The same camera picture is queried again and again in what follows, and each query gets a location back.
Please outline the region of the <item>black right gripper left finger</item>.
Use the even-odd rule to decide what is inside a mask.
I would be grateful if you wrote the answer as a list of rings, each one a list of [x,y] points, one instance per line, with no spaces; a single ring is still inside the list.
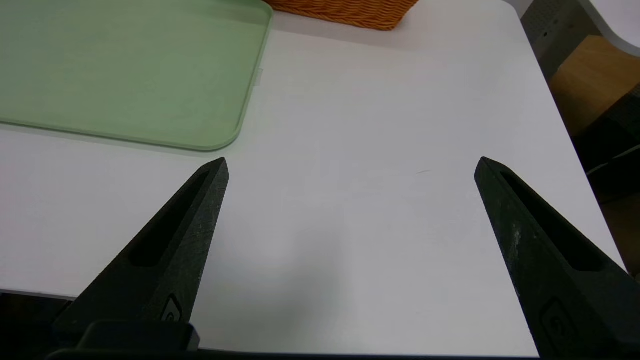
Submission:
[[[98,321],[188,323],[228,182],[223,157],[195,171],[55,319],[62,343]]]

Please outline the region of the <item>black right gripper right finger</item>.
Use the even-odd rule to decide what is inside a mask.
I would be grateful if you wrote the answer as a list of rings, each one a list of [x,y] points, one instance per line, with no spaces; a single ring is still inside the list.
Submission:
[[[514,171],[474,180],[541,358],[638,358],[640,287]]]

